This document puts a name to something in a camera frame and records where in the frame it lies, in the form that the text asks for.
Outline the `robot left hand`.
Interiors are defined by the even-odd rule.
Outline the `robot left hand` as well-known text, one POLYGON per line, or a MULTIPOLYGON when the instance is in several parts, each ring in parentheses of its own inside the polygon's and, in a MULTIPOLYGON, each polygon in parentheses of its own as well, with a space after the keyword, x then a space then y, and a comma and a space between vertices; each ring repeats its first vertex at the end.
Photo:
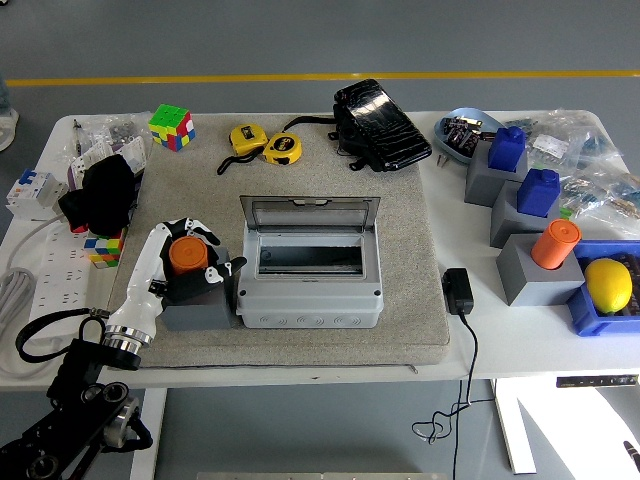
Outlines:
POLYGON ((246 263, 240 256, 222 264, 213 251, 220 240, 202 222, 183 218, 162 222, 149 233, 131 274, 126 299, 113 313, 106 336, 129 337, 149 343, 156 334, 156 319, 168 304, 189 300, 221 286, 246 263), (204 243, 205 264, 180 273, 170 261, 170 249, 180 240, 204 243))

